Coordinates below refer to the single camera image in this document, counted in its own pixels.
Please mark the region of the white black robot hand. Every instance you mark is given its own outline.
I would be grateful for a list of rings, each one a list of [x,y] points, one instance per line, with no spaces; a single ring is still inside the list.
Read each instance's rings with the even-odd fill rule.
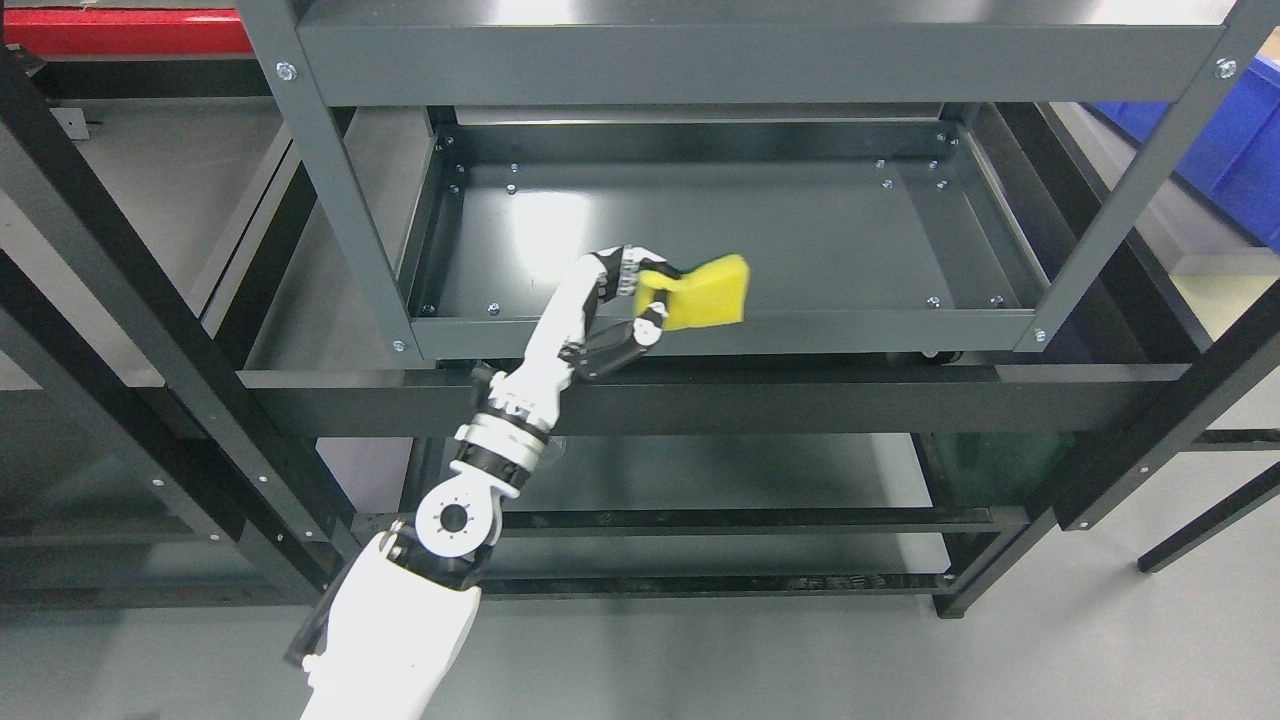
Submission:
[[[490,380],[479,409],[550,430],[561,414],[561,393],[573,382],[573,365],[561,357],[561,351],[584,343],[600,305],[635,295],[643,270],[672,279],[684,277],[666,258],[640,246],[614,246],[582,255],[552,293],[520,366]]]

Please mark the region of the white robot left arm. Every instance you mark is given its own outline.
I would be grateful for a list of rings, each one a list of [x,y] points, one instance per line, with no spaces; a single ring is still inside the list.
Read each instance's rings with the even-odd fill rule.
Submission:
[[[502,505],[536,469],[561,414],[550,396],[492,395],[456,433],[447,479],[413,519],[381,530],[294,638],[311,689],[305,719],[420,719],[460,655]]]

